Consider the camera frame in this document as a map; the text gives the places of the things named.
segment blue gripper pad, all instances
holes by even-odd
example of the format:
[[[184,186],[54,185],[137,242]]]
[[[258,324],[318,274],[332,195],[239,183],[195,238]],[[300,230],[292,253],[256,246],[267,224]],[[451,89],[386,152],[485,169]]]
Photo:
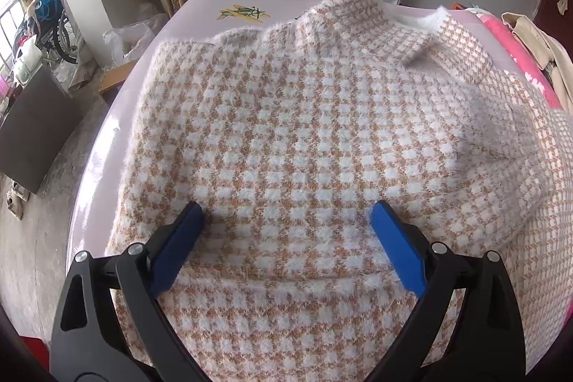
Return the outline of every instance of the blue gripper pad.
[[[183,217],[181,215],[179,217],[153,262],[153,278],[149,288],[155,297],[171,288],[203,230],[203,210],[200,205],[194,204]]]
[[[372,210],[372,227],[388,255],[402,285],[420,298],[428,282],[424,274],[423,259],[402,230],[400,219],[382,203]]]

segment houndstooth sweater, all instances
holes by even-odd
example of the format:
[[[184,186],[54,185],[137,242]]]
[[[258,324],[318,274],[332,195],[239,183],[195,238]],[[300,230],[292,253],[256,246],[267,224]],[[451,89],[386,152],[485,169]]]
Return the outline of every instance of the houndstooth sweater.
[[[361,381],[415,304],[370,226],[386,199],[431,241],[500,252],[530,368],[571,291],[572,150],[566,115],[443,9],[399,23],[379,0],[326,0],[264,32],[158,47],[108,253],[196,200],[204,232],[160,303],[204,371]]]

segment silver screw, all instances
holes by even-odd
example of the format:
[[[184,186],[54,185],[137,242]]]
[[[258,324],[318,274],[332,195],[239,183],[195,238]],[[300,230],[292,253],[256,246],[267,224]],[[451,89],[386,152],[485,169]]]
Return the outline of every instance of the silver screw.
[[[448,250],[448,247],[443,243],[436,242],[432,243],[432,251],[436,254],[445,254]]]
[[[500,260],[500,256],[495,251],[488,251],[487,256],[488,256],[489,261],[491,261],[491,262],[497,262]]]
[[[76,254],[75,257],[76,262],[84,262],[86,259],[88,259],[87,251],[80,251],[78,254]]]
[[[143,245],[141,243],[134,243],[127,248],[128,254],[135,256],[143,251]]]

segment white plastic bag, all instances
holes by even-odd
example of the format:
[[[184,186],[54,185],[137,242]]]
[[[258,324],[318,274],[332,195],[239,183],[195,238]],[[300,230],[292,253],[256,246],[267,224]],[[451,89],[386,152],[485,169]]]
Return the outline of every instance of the white plastic bag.
[[[143,55],[147,46],[168,21],[167,15],[157,12],[158,10],[154,5],[141,4],[138,23],[114,28],[104,33],[104,42],[111,50],[112,67],[135,61]]]

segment metal railing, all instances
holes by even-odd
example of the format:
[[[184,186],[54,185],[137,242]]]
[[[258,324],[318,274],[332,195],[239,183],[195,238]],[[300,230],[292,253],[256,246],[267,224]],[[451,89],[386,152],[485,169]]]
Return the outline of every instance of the metal railing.
[[[18,31],[19,25],[24,18],[24,7],[21,0],[10,0],[2,9],[0,9],[0,66],[11,69],[14,63],[12,54],[12,45]]]

